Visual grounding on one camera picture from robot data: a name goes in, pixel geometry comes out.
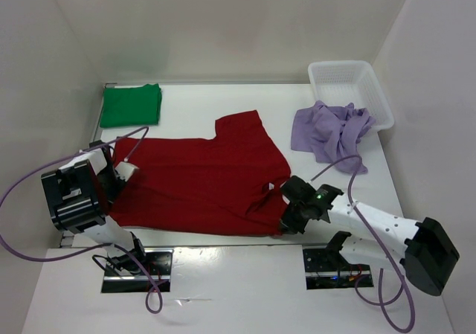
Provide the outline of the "green t shirt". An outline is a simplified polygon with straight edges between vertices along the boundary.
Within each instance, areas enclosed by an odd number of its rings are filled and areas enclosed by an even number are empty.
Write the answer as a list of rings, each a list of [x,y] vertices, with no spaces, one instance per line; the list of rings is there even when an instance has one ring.
[[[157,125],[161,113],[162,92],[159,84],[134,88],[106,88],[100,127]]]

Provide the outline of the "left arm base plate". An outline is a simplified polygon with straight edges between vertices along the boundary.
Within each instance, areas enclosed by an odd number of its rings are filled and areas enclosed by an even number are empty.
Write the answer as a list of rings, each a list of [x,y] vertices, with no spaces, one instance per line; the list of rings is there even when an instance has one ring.
[[[172,248],[145,248],[145,267],[161,292],[170,291],[172,271]],[[103,294],[147,293],[152,285],[143,272],[130,274],[128,271],[115,269],[103,256],[97,257],[103,267]]]

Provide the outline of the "lavender t shirt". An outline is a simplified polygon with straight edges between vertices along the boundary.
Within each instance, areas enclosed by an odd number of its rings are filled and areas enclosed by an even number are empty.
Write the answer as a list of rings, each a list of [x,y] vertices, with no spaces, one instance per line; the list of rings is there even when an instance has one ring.
[[[353,103],[328,106],[317,101],[296,111],[291,149],[313,153],[318,163],[335,163],[342,173],[366,174],[367,167],[355,156],[358,144],[375,122],[366,108],[357,109]]]

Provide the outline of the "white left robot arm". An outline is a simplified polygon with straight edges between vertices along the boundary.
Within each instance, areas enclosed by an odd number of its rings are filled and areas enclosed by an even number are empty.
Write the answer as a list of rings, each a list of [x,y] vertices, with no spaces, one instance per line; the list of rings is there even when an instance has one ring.
[[[115,200],[138,167],[127,160],[113,163],[111,147],[103,141],[89,144],[41,181],[53,225],[60,231],[83,234],[105,244],[107,260],[116,271],[140,274],[148,265],[141,241],[112,218]]]

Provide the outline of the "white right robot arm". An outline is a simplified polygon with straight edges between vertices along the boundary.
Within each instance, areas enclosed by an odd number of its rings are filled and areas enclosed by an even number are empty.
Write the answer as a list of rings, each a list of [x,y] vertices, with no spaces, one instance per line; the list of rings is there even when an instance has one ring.
[[[284,234],[303,238],[307,245],[327,247],[334,269],[347,264],[400,270],[421,292],[440,296],[460,259],[443,226],[386,213],[328,184],[315,189],[293,176],[280,188],[288,202],[280,220]]]

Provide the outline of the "red t shirt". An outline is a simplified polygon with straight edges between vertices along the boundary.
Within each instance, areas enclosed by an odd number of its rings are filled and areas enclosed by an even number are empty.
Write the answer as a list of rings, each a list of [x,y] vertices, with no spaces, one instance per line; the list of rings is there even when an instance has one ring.
[[[216,120],[212,139],[125,138],[119,161],[138,167],[110,210],[122,227],[222,236],[280,235],[291,175],[258,112]]]

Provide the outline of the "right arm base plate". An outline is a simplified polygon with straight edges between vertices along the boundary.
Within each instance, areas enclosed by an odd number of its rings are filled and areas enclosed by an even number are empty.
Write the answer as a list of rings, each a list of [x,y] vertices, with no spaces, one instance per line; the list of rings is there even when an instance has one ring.
[[[373,287],[368,265],[350,264],[323,246],[303,247],[303,263],[308,290],[353,288],[357,280],[361,287]]]

